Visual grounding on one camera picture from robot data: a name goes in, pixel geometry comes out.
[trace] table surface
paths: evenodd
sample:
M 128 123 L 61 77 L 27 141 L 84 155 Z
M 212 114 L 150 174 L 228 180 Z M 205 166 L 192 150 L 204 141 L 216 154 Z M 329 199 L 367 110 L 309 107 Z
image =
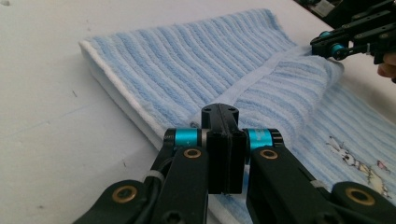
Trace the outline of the table surface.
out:
M 29 1 L 0 5 L 0 223 L 71 223 L 109 185 L 141 179 L 157 151 L 91 76 L 78 41 L 269 8 L 308 45 L 331 30 L 291 0 Z M 373 59 L 345 85 L 394 121 L 396 88 Z

